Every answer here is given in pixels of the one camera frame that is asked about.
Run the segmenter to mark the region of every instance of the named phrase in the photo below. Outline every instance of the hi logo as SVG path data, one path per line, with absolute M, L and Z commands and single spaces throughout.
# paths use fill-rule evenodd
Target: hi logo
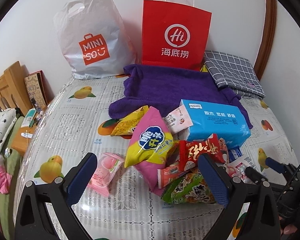
M 79 45 L 85 65 L 110 57 L 106 41 L 101 34 L 93 36 L 88 33 L 84 36 L 84 40 L 79 42 Z
M 164 38 L 170 46 L 181 48 L 190 41 L 190 32 L 182 24 L 172 24 L 166 29 Z

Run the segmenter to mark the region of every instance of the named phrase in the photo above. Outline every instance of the red snack package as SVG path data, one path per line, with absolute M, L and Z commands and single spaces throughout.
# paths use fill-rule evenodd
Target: red snack package
M 175 162 L 170 166 L 158 170 L 158 185 L 159 188 L 163 188 L 173 182 L 174 180 L 180 178 L 188 171 L 181 171 L 179 168 L 179 162 Z
M 187 171 L 197 166 L 200 154 L 208 153 L 217 163 L 225 163 L 220 150 L 218 136 L 213 133 L 205 141 L 180 141 L 180 170 Z

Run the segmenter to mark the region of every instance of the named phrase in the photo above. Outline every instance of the gray plaid cloth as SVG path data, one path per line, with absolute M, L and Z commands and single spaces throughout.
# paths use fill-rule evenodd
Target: gray plaid cloth
M 246 58 L 206 50 L 203 61 L 219 88 L 230 87 L 244 97 L 265 97 L 256 73 Z

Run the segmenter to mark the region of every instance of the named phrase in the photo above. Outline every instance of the book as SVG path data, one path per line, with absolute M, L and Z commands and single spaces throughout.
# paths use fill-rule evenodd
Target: book
M 26 76 L 25 84 L 29 98 L 34 98 L 38 106 L 44 108 L 47 105 L 47 98 L 44 91 L 42 70 Z

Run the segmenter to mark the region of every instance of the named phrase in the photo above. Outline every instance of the black and white spotted fabric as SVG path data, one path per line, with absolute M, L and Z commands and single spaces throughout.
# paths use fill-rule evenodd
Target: black and white spotted fabric
M 219 88 L 230 87 L 244 97 L 265 97 L 256 73 L 246 58 L 206 50 L 203 60 Z
M 8 108 L 0 111 L 0 151 L 8 134 L 17 121 L 17 111 L 13 108 Z

